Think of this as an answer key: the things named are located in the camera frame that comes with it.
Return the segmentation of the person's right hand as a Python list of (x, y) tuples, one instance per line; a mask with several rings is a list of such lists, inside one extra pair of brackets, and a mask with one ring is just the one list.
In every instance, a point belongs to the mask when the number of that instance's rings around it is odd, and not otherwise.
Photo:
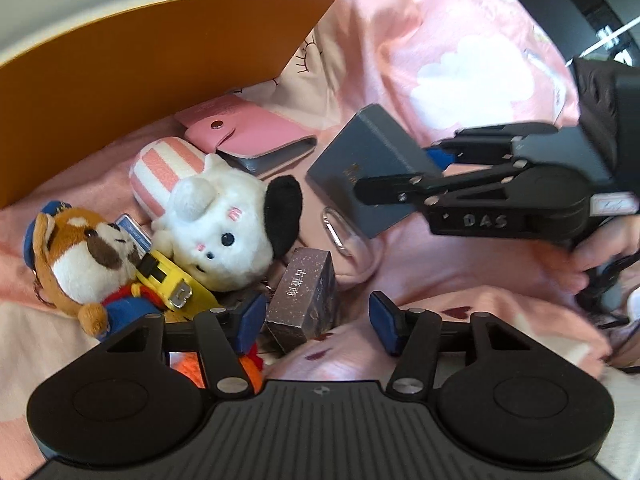
[(616, 217), (600, 226), (580, 243), (570, 255), (578, 272), (572, 293), (581, 292), (589, 283), (586, 272), (607, 263), (614, 257), (632, 256), (639, 250), (639, 216)]

